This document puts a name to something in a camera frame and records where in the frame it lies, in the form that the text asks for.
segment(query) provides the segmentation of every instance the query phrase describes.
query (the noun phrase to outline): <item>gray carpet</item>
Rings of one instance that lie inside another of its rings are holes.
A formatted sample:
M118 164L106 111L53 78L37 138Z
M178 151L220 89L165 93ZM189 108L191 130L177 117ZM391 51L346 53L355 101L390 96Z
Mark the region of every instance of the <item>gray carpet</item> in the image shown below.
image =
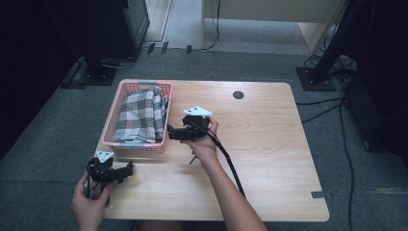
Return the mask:
M121 69L111 87L56 90L38 116L0 162L0 230L75 230L69 210L72 189L85 171L115 95L125 78L286 82L296 102L340 96L303 91L295 67L306 56L160 50L143 53ZM302 119L338 102L298 106ZM354 230L406 230L408 171L392 153L365 150L352 112L343 109L346 141L354 165ZM327 222L269 222L269 230L347 230L350 187L339 110L307 122L304 129L326 191ZM129 230L129 220L106 219L100 230ZM185 222L186 230L225 230L223 222Z

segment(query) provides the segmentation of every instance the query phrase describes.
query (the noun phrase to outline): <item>white controller part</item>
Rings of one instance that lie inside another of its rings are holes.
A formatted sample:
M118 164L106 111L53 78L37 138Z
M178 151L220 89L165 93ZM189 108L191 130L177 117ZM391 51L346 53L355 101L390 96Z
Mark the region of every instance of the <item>white controller part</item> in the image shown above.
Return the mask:
M189 116L212 116L213 115L212 112L207 111L199 107L198 105L190 109L184 110L183 113Z
M95 154L98 157L100 163L105 163L109 160L109 158L113 157L115 153L96 150Z

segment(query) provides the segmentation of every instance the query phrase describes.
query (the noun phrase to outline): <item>human arm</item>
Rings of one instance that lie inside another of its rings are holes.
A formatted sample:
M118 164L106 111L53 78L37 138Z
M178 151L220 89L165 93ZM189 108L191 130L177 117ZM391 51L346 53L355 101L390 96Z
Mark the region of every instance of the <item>human arm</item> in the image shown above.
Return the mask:
M217 121L210 117L210 123L211 132L216 134ZM201 165L208 174L227 229L230 231L267 230L258 214L222 168L214 142L209 137L199 141L182 142L190 146L192 154L201 161Z
M89 199L84 195L84 184L87 178L88 173L85 172L75 186L71 203L71 210L77 221L78 228L81 231L93 231L98 229L104 217L106 201L113 189L111 183L105 187L102 194L95 192L94 198L98 197L97 199Z

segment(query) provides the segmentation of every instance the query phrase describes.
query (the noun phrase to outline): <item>finger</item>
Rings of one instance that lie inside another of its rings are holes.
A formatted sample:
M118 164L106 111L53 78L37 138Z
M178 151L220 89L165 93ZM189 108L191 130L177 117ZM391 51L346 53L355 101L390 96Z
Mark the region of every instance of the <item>finger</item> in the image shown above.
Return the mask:
M84 175L78 181L77 185L75 186L74 194L75 195L83 195L84 194L84 184L87 182L88 173L85 171Z
M211 123L210 130L214 134L216 134L217 133L217 128L218 128L218 122L212 116L208 116L208 118L210 119L210 123Z
M98 198L98 200L103 201L104 203L106 203L106 201L109 198L109 195L111 194L112 190L114 188L114 185L112 183L109 183L105 189L103 190L101 196Z

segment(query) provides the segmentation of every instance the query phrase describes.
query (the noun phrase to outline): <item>checkered towel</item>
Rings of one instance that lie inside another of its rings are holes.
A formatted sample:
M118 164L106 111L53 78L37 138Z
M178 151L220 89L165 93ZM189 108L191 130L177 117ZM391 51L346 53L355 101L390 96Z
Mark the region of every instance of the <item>checkered towel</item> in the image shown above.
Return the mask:
M168 97L157 86L134 92L123 101L113 141L156 142L163 138Z

